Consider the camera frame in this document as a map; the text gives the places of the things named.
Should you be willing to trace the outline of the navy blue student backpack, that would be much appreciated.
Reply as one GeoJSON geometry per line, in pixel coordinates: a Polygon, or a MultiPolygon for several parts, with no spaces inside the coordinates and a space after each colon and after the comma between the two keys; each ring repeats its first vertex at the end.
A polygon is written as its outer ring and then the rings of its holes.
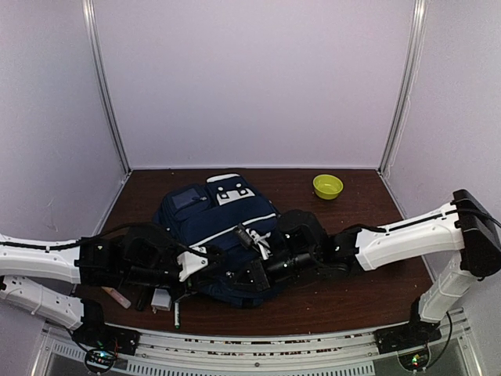
{"type": "Polygon", "coordinates": [[[220,247],[225,261],[215,270],[214,282],[197,294],[206,295],[236,308],[254,308],[275,298],[284,289],[271,292],[233,290],[226,272],[227,251],[236,245],[232,231],[240,223],[265,232],[276,229],[278,209],[242,175],[229,173],[207,178],[206,183],[184,186],[167,193],[153,215],[176,241],[189,248],[220,247]]]}

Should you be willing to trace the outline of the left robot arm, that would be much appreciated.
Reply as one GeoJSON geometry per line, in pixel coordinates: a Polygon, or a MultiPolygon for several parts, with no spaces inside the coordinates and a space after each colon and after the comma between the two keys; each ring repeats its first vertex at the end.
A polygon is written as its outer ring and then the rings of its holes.
{"type": "Polygon", "coordinates": [[[1,297],[83,334],[96,348],[112,342],[103,308],[91,299],[60,294],[38,278],[95,287],[163,288],[173,298],[196,292],[189,278],[224,260],[215,246],[191,248],[152,222],[117,226],[79,240],[41,241],[1,237],[1,297]]]}

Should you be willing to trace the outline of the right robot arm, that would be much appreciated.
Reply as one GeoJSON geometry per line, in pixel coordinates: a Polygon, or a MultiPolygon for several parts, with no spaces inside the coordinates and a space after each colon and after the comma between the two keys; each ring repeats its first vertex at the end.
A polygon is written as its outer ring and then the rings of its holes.
{"type": "Polygon", "coordinates": [[[251,217],[231,230],[236,242],[223,275],[222,296],[253,307],[283,289],[302,269],[328,276],[369,272],[404,259],[452,252],[432,287],[411,306],[401,337],[419,345],[478,280],[500,270],[500,224],[466,190],[424,215],[382,226],[352,225],[334,235],[309,211],[251,217]]]}

